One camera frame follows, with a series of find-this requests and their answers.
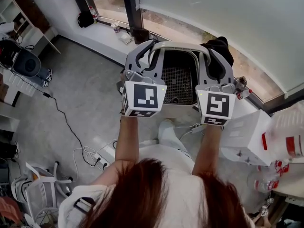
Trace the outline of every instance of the glass pane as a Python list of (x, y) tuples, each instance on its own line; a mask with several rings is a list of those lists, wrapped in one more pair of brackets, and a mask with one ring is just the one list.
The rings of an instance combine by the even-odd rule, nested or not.
[(128, 23), (124, 0), (94, 0), (98, 15)]
[[(171, 41), (202, 44), (216, 38), (193, 25), (150, 10), (142, 9), (142, 19), (145, 29)], [(251, 60), (231, 46), (229, 50), (234, 59), (232, 67), (234, 77), (245, 76), (247, 87), (252, 89), (263, 102), (283, 94), (276, 83)]]
[(201, 44), (204, 31), (160, 13), (142, 9), (143, 27), (171, 41)]
[(283, 94), (279, 86), (244, 54), (231, 46), (229, 51), (234, 59), (232, 67), (234, 77), (245, 76), (247, 87), (252, 89), (263, 102)]

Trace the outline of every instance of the white cable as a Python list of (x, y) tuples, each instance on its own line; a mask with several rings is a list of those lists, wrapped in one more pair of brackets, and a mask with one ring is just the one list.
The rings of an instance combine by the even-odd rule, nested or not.
[[(111, 142), (107, 143), (104, 147), (100, 148), (98, 151), (102, 150), (103, 148), (105, 148), (106, 146), (108, 146), (109, 144), (113, 143), (114, 141), (117, 141), (117, 139), (113, 139)], [(73, 150), (73, 160), (74, 160), (74, 164), (75, 164), (75, 167), (76, 167), (76, 181), (78, 180), (78, 168), (77, 168), (77, 164), (76, 164), (76, 160), (75, 160), (75, 150), (81, 150), (81, 148), (76, 148)], [(98, 151), (96, 151), (95, 149), (89, 147), (89, 146), (84, 146), (84, 152), (86, 152), (86, 161), (89, 162), (88, 160), (88, 157), (90, 156), (91, 157), (91, 160), (93, 161), (93, 164), (95, 164), (95, 154), (98, 153)], [(96, 164), (96, 166), (99, 168), (99, 170), (101, 172), (104, 172), (99, 166), (98, 164)]]
[(183, 137), (185, 137), (187, 134), (189, 134), (189, 133), (191, 133), (192, 131), (189, 131), (189, 132), (186, 132), (186, 133), (184, 133), (180, 138), (179, 138), (179, 140), (181, 140)]
[(104, 147), (102, 147), (98, 151), (96, 151), (96, 153), (98, 153), (99, 151), (101, 151), (103, 148), (105, 148), (107, 145), (113, 143), (114, 141), (117, 141), (117, 139), (113, 139), (111, 142), (107, 143)]
[(192, 125), (192, 126), (180, 126), (180, 127), (176, 127), (175, 129), (177, 129), (177, 128), (190, 128), (190, 127), (196, 126), (197, 124), (201, 124), (201, 123), (195, 123), (195, 124)]

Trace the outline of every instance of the cup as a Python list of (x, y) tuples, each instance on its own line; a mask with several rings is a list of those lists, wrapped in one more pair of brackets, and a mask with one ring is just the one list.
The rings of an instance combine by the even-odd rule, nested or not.
[(119, 22), (114, 22), (111, 27), (115, 31), (115, 33), (118, 33), (120, 31)]

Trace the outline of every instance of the black bag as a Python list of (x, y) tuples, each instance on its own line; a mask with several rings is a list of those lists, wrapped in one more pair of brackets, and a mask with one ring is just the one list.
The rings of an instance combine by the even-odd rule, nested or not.
[(78, 16), (78, 25), (83, 27), (88, 27), (89, 25), (94, 24), (94, 19), (91, 12), (81, 12)]

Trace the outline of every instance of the plastic bottle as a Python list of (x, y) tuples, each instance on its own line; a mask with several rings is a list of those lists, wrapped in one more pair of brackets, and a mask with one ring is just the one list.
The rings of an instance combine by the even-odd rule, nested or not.
[(249, 174), (247, 185), (249, 188), (259, 192), (267, 193), (279, 185), (279, 174), (269, 172), (253, 171)]
[(269, 175), (279, 175), (280, 177), (289, 171), (288, 161), (274, 161), (270, 166), (257, 166), (257, 171), (262, 171), (263, 173), (268, 173)]
[(247, 98), (250, 94), (252, 93), (252, 90), (251, 89), (246, 89), (240, 93), (237, 94), (237, 98), (239, 100), (241, 99), (244, 99), (244, 98)]
[(269, 129), (262, 134), (264, 150), (273, 160), (304, 156), (304, 101), (276, 112)]
[(95, 9), (92, 6), (90, 6), (90, 12), (91, 12), (91, 14), (93, 16), (93, 19), (97, 20), (97, 13), (96, 13)]

